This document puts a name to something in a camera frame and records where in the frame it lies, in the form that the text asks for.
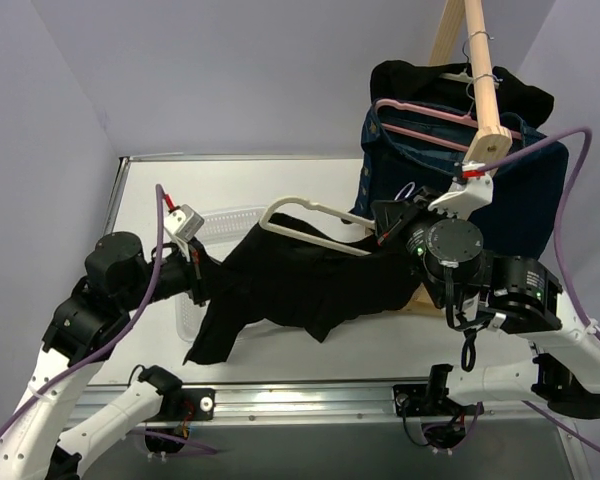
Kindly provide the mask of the black skirt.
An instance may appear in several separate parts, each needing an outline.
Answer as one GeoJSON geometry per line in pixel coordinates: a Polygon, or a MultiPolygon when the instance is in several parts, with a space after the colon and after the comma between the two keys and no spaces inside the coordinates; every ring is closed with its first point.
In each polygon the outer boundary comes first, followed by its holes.
{"type": "Polygon", "coordinates": [[[228,360],[249,324],[268,320],[324,342],[345,321],[405,307],[421,284],[405,247],[372,236],[353,242],[362,255],[334,251],[254,225],[222,261],[195,245],[210,303],[185,358],[228,360]]]}

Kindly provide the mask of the pink hanger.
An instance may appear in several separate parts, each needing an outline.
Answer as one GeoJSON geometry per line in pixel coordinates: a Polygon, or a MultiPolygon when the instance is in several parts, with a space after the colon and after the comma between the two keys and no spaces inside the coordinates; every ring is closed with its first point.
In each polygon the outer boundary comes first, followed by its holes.
{"type": "Polygon", "coordinates": [[[382,98],[373,104],[381,126],[389,133],[428,142],[462,153],[495,153],[510,150],[523,139],[515,129],[482,126],[471,113],[457,113],[415,102],[382,98]]]}

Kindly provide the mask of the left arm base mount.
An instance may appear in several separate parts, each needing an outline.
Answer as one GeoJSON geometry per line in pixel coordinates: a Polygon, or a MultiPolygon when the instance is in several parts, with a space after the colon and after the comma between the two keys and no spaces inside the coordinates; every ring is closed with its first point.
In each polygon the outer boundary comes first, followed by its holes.
{"type": "Polygon", "coordinates": [[[210,454],[210,447],[194,444],[193,430],[198,423],[214,418],[215,397],[216,391],[209,387],[184,387],[168,394],[158,413],[144,427],[144,446],[149,452],[164,456],[210,454]]]}

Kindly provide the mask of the cream white hanger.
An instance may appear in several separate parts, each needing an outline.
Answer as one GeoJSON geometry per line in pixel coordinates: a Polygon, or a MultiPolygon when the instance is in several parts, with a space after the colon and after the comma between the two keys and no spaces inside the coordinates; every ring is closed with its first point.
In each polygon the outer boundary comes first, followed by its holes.
{"type": "Polygon", "coordinates": [[[345,220],[350,224],[362,227],[366,231],[375,230],[375,224],[372,220],[298,196],[284,196],[273,201],[262,213],[259,219],[259,226],[265,231],[334,252],[356,257],[368,256],[371,254],[370,251],[361,247],[354,247],[329,237],[317,227],[311,225],[306,219],[300,218],[297,220],[297,223],[293,225],[283,225],[282,221],[274,220],[274,215],[285,205],[296,205],[306,211],[315,211],[339,220],[345,220]]]}

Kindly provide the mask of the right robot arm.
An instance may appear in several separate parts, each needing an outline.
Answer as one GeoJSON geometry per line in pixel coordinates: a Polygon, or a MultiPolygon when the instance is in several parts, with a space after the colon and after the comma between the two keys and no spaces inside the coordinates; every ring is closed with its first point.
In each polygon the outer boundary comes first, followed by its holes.
{"type": "Polygon", "coordinates": [[[544,265],[485,249],[475,224],[431,209],[437,197],[421,189],[371,207],[378,244],[406,251],[448,327],[464,338],[459,365],[432,366],[420,410],[543,401],[563,416],[600,419],[600,330],[544,265]],[[486,330],[524,339],[531,356],[477,366],[476,341],[486,330]]]}

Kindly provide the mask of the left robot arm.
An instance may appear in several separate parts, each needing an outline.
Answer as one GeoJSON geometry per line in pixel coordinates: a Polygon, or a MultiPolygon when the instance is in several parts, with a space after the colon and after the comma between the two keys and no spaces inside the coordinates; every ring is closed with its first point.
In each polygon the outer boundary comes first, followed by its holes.
{"type": "Polygon", "coordinates": [[[218,261],[198,240],[171,243],[146,257],[139,237],[102,237],[85,259],[86,274],[55,310],[36,366],[12,417],[0,429],[0,479],[78,479],[139,423],[170,419],[184,401],[183,383],[154,365],[126,390],[71,430],[65,428],[91,379],[146,307],[179,294],[209,299],[218,261]]]}

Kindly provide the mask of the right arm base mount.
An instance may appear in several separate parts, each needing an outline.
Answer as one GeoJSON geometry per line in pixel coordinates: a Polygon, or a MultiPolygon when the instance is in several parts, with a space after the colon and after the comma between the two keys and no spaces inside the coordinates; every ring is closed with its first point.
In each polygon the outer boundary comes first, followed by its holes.
{"type": "Polygon", "coordinates": [[[425,383],[392,387],[396,415],[409,442],[432,454],[452,456],[468,440],[485,413],[482,402],[460,405],[446,386],[453,367],[434,365],[425,383]]]}

